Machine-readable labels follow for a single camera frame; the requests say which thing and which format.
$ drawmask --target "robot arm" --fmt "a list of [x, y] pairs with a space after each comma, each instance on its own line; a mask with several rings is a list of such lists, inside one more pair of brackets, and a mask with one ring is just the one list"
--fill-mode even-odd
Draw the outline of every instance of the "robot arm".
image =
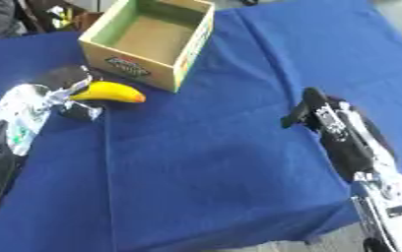
[[334, 168], [352, 186], [352, 201], [368, 237], [366, 251], [402, 252], [402, 174], [372, 122], [347, 101], [308, 88], [281, 123], [284, 128], [301, 123], [320, 135]]
[[75, 119], [93, 121], [99, 117], [101, 108], [74, 100], [82, 96], [128, 102], [145, 100], [133, 88], [102, 82], [84, 66], [57, 69], [33, 80], [33, 84], [7, 91], [0, 100], [0, 202], [54, 108]]

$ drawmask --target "blue cloth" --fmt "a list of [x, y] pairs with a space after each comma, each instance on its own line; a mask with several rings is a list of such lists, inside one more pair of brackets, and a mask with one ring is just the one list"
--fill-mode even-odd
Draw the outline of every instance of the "blue cloth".
[[[0, 40], [0, 94], [81, 63], [75, 39]], [[316, 137], [280, 127], [309, 86], [360, 107], [402, 170], [402, 37], [367, 0], [227, 10], [179, 94], [139, 86], [146, 103], [94, 124], [50, 119], [0, 208], [0, 251], [199, 251], [356, 221]]]

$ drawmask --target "sticker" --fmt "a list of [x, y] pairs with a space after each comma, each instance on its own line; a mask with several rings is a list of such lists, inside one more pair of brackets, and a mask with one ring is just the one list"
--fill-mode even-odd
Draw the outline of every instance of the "sticker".
[[132, 78], [139, 78], [151, 75], [151, 72], [142, 68], [139, 64], [126, 59], [111, 57], [105, 59], [105, 61], [109, 63], [112, 67], [120, 70], [121, 72]]

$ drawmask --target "yellow banana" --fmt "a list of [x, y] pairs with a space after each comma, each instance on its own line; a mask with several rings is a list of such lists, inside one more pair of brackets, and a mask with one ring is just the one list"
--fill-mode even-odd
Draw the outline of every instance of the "yellow banana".
[[86, 91], [72, 95], [71, 99], [109, 99], [137, 103], [146, 101], [146, 97], [134, 88], [110, 82], [93, 82]]

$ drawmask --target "table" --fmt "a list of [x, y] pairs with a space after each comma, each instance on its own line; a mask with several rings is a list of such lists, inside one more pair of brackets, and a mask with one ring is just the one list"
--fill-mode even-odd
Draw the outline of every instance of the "table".
[[[93, 124], [50, 118], [0, 208], [1, 251], [198, 251], [357, 220], [317, 139], [279, 119], [315, 86], [367, 114], [402, 170], [402, 36], [367, 0], [218, 12], [180, 94], [138, 86]], [[0, 40], [0, 95], [83, 63], [75, 33]]]

